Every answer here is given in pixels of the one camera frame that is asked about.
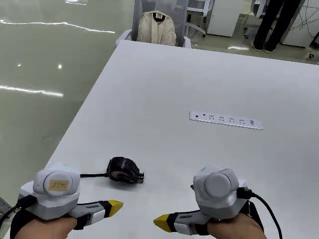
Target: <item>power outlet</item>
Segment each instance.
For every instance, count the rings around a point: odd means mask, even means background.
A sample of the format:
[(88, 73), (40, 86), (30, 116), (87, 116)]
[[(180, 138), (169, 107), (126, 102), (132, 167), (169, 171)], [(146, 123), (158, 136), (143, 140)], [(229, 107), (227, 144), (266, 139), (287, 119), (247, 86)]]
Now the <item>power outlet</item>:
[(227, 116), (198, 111), (190, 111), (189, 119), (201, 122), (218, 123), (244, 128), (263, 129), (261, 123), (255, 119), (239, 116)]

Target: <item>white chair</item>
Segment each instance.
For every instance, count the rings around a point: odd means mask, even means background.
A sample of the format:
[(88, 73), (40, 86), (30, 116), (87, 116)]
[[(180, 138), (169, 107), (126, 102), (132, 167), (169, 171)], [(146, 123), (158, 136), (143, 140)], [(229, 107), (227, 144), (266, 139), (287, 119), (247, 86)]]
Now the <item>white chair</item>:
[(191, 48), (190, 39), (185, 36), (187, 7), (188, 0), (135, 0), (132, 29), (122, 33), (116, 40), (116, 46), (121, 40), (128, 40), (129, 36), (131, 36), (132, 41), (136, 41), (139, 22), (143, 13), (158, 10), (173, 19), (176, 33), (176, 46)]
[[(187, 11), (190, 12), (199, 12), (202, 14), (203, 22), (207, 22), (207, 14), (213, 7), (214, 0), (189, 0)], [(188, 36), (189, 28), (192, 27), (196, 29), (197, 31), (203, 33), (203, 37), (206, 36), (206, 30), (200, 28), (199, 26), (195, 25), (194, 23), (189, 22), (190, 17), (187, 20), (186, 23), (186, 36)]]

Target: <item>black pants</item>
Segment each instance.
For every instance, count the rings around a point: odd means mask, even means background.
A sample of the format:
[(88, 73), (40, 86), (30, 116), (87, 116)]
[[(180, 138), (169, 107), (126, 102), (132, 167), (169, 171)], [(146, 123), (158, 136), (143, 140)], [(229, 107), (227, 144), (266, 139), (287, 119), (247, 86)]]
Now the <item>black pants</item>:
[(269, 37), (266, 45), (266, 50), (268, 51), (273, 51), (276, 48), (280, 39), (287, 30), (291, 19), (295, 15), (300, 2), (301, 0), (270, 0), (266, 14), (261, 25), (259, 26), (255, 37), (254, 47), (256, 49), (263, 49), (263, 45), (271, 28), (271, 25), (273, 24), (277, 14), (279, 13), (280, 8), (283, 7), (276, 27)]

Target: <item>hand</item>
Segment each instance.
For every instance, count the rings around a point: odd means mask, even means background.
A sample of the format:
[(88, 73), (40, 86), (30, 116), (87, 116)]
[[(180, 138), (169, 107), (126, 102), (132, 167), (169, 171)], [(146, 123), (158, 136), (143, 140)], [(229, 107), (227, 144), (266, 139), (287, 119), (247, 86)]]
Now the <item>hand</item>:
[(209, 222), (207, 231), (217, 239), (266, 239), (260, 226), (249, 216), (239, 213), (222, 222)]
[(65, 239), (76, 224), (75, 218), (59, 218), (46, 222), (34, 219), (21, 228), (15, 239)]

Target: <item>white desk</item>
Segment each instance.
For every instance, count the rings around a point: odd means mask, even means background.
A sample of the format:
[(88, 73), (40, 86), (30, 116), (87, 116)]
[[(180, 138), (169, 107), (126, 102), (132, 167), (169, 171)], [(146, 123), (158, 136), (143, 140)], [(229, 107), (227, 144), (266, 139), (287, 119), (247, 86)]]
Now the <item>white desk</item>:
[[(190, 110), (252, 117), (264, 130), (190, 121)], [(94, 173), (127, 156), (145, 171), (145, 182), (82, 179), (80, 202), (124, 206), (69, 238), (187, 238), (153, 219), (197, 209), (189, 186), (207, 164), (245, 178), (271, 205), (285, 238), (314, 238), (318, 119), (319, 66), (122, 41), (49, 163)], [(269, 213), (256, 206), (267, 237), (278, 238)]]

